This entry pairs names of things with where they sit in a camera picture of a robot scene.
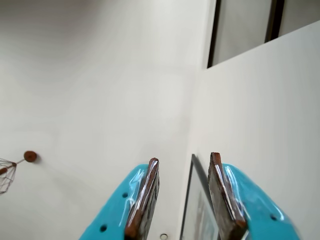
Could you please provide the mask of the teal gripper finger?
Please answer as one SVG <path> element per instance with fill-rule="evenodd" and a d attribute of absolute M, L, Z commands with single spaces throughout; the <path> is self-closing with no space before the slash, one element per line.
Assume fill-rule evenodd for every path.
<path fill-rule="evenodd" d="M 208 188 L 222 240 L 298 240 L 280 207 L 237 167 L 210 154 Z"/>
<path fill-rule="evenodd" d="M 146 240 L 160 188 L 159 160 L 137 165 L 115 189 L 81 240 Z"/>

